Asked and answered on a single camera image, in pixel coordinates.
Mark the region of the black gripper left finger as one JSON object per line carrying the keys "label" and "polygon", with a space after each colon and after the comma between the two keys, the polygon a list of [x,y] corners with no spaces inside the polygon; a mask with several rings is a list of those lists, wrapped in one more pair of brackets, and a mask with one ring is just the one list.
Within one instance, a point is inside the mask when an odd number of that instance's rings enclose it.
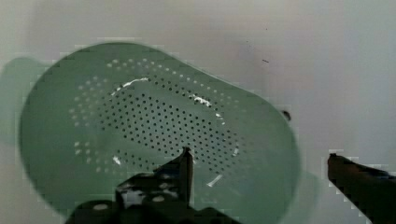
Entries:
{"label": "black gripper left finger", "polygon": [[88,201],[64,224],[241,224],[213,207],[190,206],[192,155],[179,156],[151,174],[137,174],[117,185],[115,199]]}

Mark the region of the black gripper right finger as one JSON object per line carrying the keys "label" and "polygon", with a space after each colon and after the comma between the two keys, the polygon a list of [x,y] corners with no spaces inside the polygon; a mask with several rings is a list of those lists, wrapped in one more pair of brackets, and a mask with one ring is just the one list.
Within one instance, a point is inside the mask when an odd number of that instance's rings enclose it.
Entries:
{"label": "black gripper right finger", "polygon": [[331,153],[328,179],[372,222],[395,224],[395,176]]}

